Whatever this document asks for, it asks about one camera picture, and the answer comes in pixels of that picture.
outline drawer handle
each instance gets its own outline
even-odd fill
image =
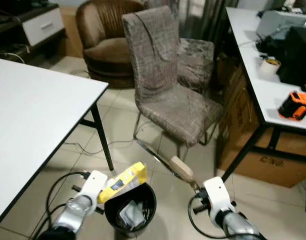
[[[49,27],[51,27],[53,25],[54,25],[53,22],[48,22],[48,23],[43,24],[41,26],[41,29],[44,30],[44,29],[47,29],[47,28],[49,28]]]

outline white drawer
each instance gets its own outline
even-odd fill
[[[25,21],[22,26],[31,46],[38,44],[64,28],[59,8]]]

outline yellow package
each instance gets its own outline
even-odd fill
[[[99,193],[97,203],[104,204],[112,197],[117,197],[145,183],[147,179],[147,167],[139,161],[117,177],[110,179],[108,186]]]

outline chair backrest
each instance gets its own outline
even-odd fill
[[[177,30],[167,6],[126,14],[122,21],[139,105],[176,84]]]
[[[146,9],[168,6],[173,18],[179,20],[179,0],[144,0],[144,6]]]
[[[101,40],[123,38],[122,15],[142,11],[138,0],[90,0],[76,12],[77,29],[85,49]]]

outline white table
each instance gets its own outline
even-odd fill
[[[301,91],[298,86],[280,82],[279,76],[265,76],[259,72],[262,61],[255,46],[258,39],[256,29],[260,23],[257,11],[227,7],[227,16],[249,79],[249,85],[258,110],[259,127],[241,149],[224,173],[225,181],[240,164],[248,152],[268,154],[306,163],[306,156],[275,150],[281,132],[306,135],[306,116],[302,121],[293,121],[279,116],[277,109],[290,92]],[[257,147],[256,143],[267,127],[273,127],[268,148]]]
[[[96,105],[107,87],[0,59],[0,222],[90,109],[113,169]]]

